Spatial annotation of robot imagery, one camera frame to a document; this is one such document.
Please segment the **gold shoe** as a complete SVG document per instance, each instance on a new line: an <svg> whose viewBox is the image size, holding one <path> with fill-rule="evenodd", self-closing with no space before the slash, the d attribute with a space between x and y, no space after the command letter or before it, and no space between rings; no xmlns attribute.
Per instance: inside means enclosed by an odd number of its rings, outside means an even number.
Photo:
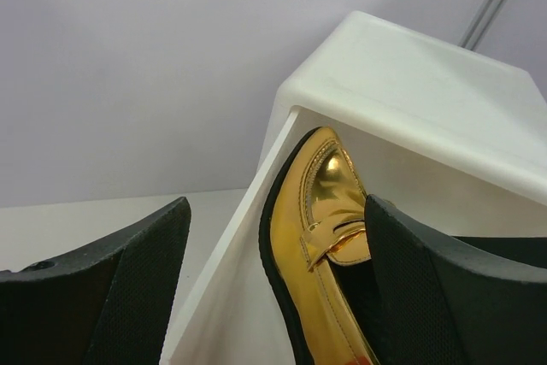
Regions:
<svg viewBox="0 0 547 365"><path fill-rule="evenodd" d="M368 245L368 196L329 127L300 139L268 193L260 257L298 364L396 364Z"/></svg>

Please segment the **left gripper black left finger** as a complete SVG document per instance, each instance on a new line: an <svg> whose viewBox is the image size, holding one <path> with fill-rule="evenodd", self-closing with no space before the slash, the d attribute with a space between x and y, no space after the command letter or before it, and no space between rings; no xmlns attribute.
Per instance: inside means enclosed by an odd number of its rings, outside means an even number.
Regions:
<svg viewBox="0 0 547 365"><path fill-rule="evenodd" d="M59 256L1 273L3 364L157 364L191 207L151 215Z"/></svg>

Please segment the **pink drawer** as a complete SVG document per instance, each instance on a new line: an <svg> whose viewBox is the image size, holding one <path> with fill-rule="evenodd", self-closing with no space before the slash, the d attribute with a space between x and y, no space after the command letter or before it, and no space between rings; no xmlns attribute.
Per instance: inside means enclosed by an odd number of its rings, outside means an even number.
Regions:
<svg viewBox="0 0 547 365"><path fill-rule="evenodd" d="M258 247L262 207L274 178L316 122L293 109L269 148L202 272L175 316L163 364L293 364L283 316Z"/></svg>

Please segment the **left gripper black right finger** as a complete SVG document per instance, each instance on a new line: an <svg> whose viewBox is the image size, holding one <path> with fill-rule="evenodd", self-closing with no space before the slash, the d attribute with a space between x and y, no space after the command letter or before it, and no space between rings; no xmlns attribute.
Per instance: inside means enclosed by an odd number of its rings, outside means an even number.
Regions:
<svg viewBox="0 0 547 365"><path fill-rule="evenodd" d="M364 216L394 363L545 363L544 238L450 236L372 195Z"/></svg>

